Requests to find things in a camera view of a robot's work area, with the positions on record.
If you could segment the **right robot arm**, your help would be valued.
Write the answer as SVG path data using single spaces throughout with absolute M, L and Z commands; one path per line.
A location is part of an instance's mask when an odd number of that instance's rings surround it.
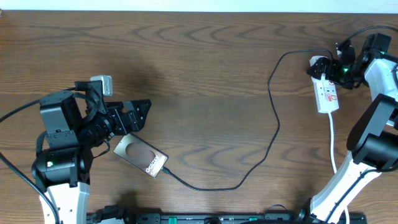
M 370 89 L 372 102 L 352 128 L 346 142 L 346 157 L 329 183 L 301 209 L 304 223 L 338 223 L 348 205 L 370 183 L 397 170 L 397 135 L 385 131 L 397 127 L 397 57 L 388 54 L 391 37 L 370 34 L 359 55 L 351 40 L 336 44 L 337 59 L 314 56 L 311 76 L 320 113 L 338 109 L 335 87 Z

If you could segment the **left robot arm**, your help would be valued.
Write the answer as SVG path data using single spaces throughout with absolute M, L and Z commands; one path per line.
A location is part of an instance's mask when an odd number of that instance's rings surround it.
M 55 223 L 86 223 L 94 147 L 140 131 L 152 103 L 107 103 L 101 91 L 63 90 L 40 101 L 49 148 L 37 148 L 32 174 L 56 211 Z

